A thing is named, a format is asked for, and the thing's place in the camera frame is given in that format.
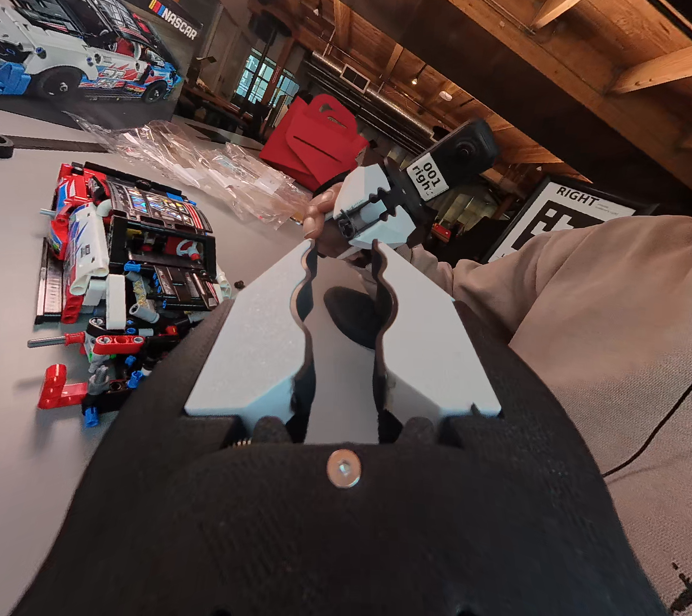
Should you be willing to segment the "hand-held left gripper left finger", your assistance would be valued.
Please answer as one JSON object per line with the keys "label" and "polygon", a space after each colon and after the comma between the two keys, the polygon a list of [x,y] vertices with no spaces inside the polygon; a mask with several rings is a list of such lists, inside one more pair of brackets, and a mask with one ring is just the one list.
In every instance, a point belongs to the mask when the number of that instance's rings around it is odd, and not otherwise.
{"label": "hand-held left gripper left finger", "polygon": [[187,415],[236,416],[248,433],[272,416],[294,442],[305,441],[316,393],[305,320],[317,264],[316,243],[303,240],[239,293],[186,401]]}

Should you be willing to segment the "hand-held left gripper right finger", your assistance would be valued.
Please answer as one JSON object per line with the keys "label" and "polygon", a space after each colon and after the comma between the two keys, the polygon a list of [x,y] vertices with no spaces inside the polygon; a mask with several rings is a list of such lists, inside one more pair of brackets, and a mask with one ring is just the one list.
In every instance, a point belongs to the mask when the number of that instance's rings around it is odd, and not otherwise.
{"label": "hand-held left gripper right finger", "polygon": [[450,418],[500,415],[453,297],[378,240],[372,274],[382,321],[373,375],[379,442],[394,442],[410,419],[439,430]]}

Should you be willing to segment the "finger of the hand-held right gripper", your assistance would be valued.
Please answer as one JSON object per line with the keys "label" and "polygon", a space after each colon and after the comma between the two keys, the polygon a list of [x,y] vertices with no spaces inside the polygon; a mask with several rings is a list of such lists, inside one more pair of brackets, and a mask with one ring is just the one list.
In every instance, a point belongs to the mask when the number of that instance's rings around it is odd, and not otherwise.
{"label": "finger of the hand-held right gripper", "polygon": [[390,213],[383,202],[366,203],[347,210],[346,215],[354,231],[349,243],[358,249],[371,249],[375,240],[397,248],[412,233],[412,217],[401,205]]}
{"label": "finger of the hand-held right gripper", "polygon": [[357,167],[342,183],[333,207],[333,219],[336,220],[343,212],[364,205],[356,215],[361,220],[377,220],[379,215],[386,211],[386,205],[381,200],[371,203],[369,199],[377,194],[380,188],[386,192],[391,190],[383,165]]}

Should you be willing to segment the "toy brick race car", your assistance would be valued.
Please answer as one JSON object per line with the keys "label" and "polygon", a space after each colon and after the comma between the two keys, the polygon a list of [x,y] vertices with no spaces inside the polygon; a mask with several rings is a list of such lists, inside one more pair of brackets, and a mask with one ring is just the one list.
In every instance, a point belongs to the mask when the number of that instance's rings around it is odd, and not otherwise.
{"label": "toy brick race car", "polygon": [[78,345],[86,381],[63,363],[45,372],[37,409],[79,406],[88,428],[118,411],[154,367],[232,287],[218,266],[212,227],[175,188],[99,164],[63,163],[43,239],[35,325],[84,330],[28,341]]}

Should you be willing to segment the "person's right forearm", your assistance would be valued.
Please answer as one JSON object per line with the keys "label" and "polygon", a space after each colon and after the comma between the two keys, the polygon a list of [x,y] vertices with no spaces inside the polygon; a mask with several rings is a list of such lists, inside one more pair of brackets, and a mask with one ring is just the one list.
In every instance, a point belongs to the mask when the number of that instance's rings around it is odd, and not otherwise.
{"label": "person's right forearm", "polygon": [[597,360],[691,356],[691,218],[618,218],[541,233],[454,268],[417,246],[411,265],[512,336],[523,354]]}

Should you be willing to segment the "person's right hand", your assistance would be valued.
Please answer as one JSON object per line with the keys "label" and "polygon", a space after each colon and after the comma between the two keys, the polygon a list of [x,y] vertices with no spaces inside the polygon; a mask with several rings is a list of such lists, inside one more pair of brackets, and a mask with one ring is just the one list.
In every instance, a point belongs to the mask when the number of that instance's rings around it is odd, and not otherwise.
{"label": "person's right hand", "polygon": [[350,248],[337,223],[327,220],[327,215],[333,213],[341,187],[341,182],[336,183],[310,201],[303,219],[304,237],[315,240],[318,255],[322,258],[336,259]]}

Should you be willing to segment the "red felt bag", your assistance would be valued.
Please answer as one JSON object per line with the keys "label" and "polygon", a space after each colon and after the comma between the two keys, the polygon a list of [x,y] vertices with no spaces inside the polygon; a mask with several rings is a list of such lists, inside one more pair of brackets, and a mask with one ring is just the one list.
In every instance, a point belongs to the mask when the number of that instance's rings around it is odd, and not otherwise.
{"label": "red felt bag", "polygon": [[356,118],[329,94],[300,96],[268,138],[259,157],[312,193],[358,165],[369,146]]}

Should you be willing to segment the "paned window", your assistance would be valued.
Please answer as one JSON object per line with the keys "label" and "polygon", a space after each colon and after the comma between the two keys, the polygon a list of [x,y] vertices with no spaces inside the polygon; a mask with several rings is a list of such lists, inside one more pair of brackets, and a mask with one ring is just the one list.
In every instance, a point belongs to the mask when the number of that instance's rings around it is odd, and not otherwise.
{"label": "paned window", "polygon": [[[256,49],[250,51],[231,100],[237,106],[241,105],[247,94],[250,95],[249,103],[259,103],[269,93],[269,83],[275,73],[276,64],[268,58],[265,58],[262,64],[260,64],[260,58],[260,51]],[[290,71],[282,70],[272,96],[267,103],[274,107],[282,97],[286,97],[287,101],[290,102],[299,89],[300,85],[296,81],[295,76]]]}

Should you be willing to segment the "clear plastic bags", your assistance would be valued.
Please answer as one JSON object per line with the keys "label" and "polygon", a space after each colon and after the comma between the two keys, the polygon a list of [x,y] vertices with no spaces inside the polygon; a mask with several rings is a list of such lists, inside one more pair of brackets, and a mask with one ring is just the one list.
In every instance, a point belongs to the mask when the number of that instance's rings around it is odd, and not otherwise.
{"label": "clear plastic bags", "polygon": [[247,148],[207,142],[200,133],[189,134],[168,121],[109,129],[72,112],[67,115],[109,152],[208,194],[244,223],[256,219],[272,229],[290,220],[303,223],[310,196]]}

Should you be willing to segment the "black white marker sign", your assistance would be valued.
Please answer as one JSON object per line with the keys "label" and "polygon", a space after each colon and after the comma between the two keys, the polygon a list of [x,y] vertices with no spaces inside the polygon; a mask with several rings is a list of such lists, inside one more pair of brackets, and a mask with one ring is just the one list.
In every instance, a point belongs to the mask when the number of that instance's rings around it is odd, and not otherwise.
{"label": "black white marker sign", "polygon": [[652,215],[657,208],[658,204],[600,191],[579,179],[546,175],[484,255],[482,263],[513,254],[543,233],[583,229],[634,215]]}

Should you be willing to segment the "toy set cardboard box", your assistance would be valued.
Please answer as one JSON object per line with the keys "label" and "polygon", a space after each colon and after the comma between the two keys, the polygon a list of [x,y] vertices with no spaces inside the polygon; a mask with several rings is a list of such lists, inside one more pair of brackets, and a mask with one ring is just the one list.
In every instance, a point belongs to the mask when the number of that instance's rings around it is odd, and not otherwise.
{"label": "toy set cardboard box", "polygon": [[174,0],[1,0],[1,109],[75,127],[169,120],[202,25]]}

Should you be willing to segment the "metal ventilation duct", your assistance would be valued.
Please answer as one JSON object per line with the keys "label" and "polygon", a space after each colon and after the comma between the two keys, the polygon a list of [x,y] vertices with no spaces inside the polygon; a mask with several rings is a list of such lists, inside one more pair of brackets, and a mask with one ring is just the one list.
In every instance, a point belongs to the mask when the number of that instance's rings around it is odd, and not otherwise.
{"label": "metal ventilation duct", "polygon": [[351,67],[318,52],[310,52],[305,61],[305,72],[312,82],[333,94],[358,119],[395,144],[411,153],[422,153],[436,143],[432,126],[377,92],[370,84],[363,92],[359,91],[342,76],[345,69]]}

